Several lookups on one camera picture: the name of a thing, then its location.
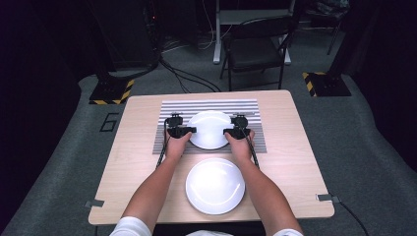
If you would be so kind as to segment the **white desk frame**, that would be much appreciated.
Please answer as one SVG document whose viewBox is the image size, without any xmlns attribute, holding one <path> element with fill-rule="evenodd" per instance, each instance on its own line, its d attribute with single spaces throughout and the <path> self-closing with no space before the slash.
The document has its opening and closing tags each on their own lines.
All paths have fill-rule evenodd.
<svg viewBox="0 0 417 236">
<path fill-rule="evenodd" d="M 241 9 L 238 4 L 240 0 L 237 0 L 237 6 L 230 10 L 224 10 L 221 8 L 221 2 L 225 0 L 215 0 L 215 30 L 214 30 L 214 51 L 212 57 L 212 63 L 218 65 L 221 59 L 221 48 L 223 34 L 221 33 L 222 26 L 234 26 L 239 25 L 245 21 L 261 18 L 261 17 L 282 17 L 292 16 L 294 14 L 294 8 L 296 0 L 285 0 L 288 1 L 288 6 L 285 8 L 267 9 Z"/>
</svg>

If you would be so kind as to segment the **dark chair with cloth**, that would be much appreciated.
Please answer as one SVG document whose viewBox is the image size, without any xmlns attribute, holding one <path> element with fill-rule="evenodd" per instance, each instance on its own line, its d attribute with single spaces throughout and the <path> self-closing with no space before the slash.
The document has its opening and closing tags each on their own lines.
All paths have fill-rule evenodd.
<svg viewBox="0 0 417 236">
<path fill-rule="evenodd" d="M 349 0 L 309 0 L 305 13 L 320 23 L 328 22 L 332 27 L 331 42 L 327 55 L 330 55 L 343 18 L 350 10 Z"/>
</svg>

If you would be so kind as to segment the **black yellow striped stand base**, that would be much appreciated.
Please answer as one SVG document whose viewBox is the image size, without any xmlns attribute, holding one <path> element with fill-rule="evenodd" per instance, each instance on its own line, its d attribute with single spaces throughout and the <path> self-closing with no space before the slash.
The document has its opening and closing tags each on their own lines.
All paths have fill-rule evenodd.
<svg viewBox="0 0 417 236">
<path fill-rule="evenodd" d="M 331 78 L 326 73 L 303 73 L 310 96 L 350 96 L 351 92 L 341 77 Z"/>
<path fill-rule="evenodd" d="M 89 97 L 90 104 L 122 104 L 130 95 L 134 80 L 99 82 Z"/>
</svg>

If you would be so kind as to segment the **grey striped placemat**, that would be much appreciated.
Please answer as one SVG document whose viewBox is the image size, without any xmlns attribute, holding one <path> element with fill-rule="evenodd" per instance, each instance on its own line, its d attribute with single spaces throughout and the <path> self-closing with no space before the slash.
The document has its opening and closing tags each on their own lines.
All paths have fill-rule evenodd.
<svg viewBox="0 0 417 236">
<path fill-rule="evenodd" d="M 203 99 L 203 100 L 163 100 L 158 117 L 157 130 L 153 143 L 153 154 L 160 154 L 163 142 L 164 121 L 172 113 L 179 113 L 183 118 L 183 124 L 187 126 L 188 121 L 202 111 L 220 111 L 227 114 L 230 118 L 237 114 L 244 114 L 249 122 L 248 129 L 254 130 L 255 151 L 256 153 L 267 153 L 262 118 L 258 101 L 254 99 Z M 202 149 L 194 146 L 191 140 L 187 143 L 186 154 L 204 153 L 228 153 L 230 146 L 227 144 L 218 149 Z"/>
</svg>

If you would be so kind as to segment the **white plate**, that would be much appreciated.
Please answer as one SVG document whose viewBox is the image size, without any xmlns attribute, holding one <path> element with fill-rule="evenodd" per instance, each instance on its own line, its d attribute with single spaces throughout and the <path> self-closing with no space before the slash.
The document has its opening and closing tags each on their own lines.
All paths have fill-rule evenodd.
<svg viewBox="0 0 417 236">
<path fill-rule="evenodd" d="M 202 111 L 194 115 L 187 124 L 196 129 L 191 143 L 202 149 L 218 149 L 228 144 L 223 135 L 224 129 L 232 129 L 231 118 L 220 111 Z"/>
<path fill-rule="evenodd" d="M 224 158 L 209 158 L 196 164 L 188 173 L 185 188 L 189 203 L 209 215 L 235 209 L 246 190 L 239 168 Z"/>
</svg>

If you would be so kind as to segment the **person's left hand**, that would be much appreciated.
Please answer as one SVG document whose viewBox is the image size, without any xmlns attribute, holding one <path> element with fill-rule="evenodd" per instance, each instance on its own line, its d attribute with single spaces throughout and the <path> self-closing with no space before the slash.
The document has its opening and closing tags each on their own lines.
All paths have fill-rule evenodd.
<svg viewBox="0 0 417 236">
<path fill-rule="evenodd" d="M 186 149 L 187 142 L 192 137 L 192 133 L 189 132 L 181 138 L 173 138 L 167 134 L 165 158 L 167 160 L 178 161 Z"/>
</svg>

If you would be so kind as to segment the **black folding chair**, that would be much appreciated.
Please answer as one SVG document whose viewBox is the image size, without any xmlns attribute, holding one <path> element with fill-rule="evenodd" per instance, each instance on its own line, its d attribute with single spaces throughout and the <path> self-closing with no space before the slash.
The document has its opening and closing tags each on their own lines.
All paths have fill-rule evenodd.
<svg viewBox="0 0 417 236">
<path fill-rule="evenodd" d="M 278 68 L 281 89 L 285 56 L 297 23 L 291 16 L 251 19 L 237 25 L 223 40 L 225 59 L 219 78 L 227 72 L 228 90 L 232 74 Z"/>
</svg>

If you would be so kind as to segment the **black equipment rack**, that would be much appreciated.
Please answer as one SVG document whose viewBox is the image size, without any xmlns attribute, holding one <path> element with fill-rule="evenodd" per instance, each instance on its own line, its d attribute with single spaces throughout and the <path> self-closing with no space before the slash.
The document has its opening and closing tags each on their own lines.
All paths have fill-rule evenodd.
<svg viewBox="0 0 417 236">
<path fill-rule="evenodd" d="M 115 68 L 157 63 L 154 24 L 147 0 L 90 0 Z"/>
</svg>

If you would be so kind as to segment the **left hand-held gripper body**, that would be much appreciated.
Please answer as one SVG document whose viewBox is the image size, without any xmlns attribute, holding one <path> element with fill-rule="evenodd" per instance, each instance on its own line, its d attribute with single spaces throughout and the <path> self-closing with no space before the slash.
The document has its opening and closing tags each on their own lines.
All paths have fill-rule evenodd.
<svg viewBox="0 0 417 236">
<path fill-rule="evenodd" d="M 170 117 L 164 121 L 165 130 L 170 137 L 179 139 L 183 136 L 182 134 L 183 118 L 179 113 L 172 113 Z"/>
</svg>

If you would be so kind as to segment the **person's right hand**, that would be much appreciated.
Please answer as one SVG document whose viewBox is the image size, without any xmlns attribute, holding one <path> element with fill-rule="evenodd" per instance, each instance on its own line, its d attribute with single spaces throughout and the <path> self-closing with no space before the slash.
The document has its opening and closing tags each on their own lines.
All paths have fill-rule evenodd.
<svg viewBox="0 0 417 236">
<path fill-rule="evenodd" d="M 254 144 L 254 136 L 255 132 L 251 131 L 249 133 L 249 136 L 245 139 L 236 140 L 229 133 L 224 134 L 224 137 L 230 144 L 233 158 L 237 163 L 240 163 L 242 161 L 248 161 L 252 158 L 250 146 Z"/>
</svg>

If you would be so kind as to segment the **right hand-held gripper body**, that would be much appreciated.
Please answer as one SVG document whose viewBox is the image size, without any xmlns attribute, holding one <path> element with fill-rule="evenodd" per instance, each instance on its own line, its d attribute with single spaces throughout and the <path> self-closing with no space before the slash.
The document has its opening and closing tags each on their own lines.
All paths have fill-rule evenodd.
<svg viewBox="0 0 417 236">
<path fill-rule="evenodd" d="M 251 130 L 248 129 L 248 120 L 244 114 L 237 114 L 231 118 L 233 124 L 231 136 L 236 140 L 246 139 Z"/>
</svg>

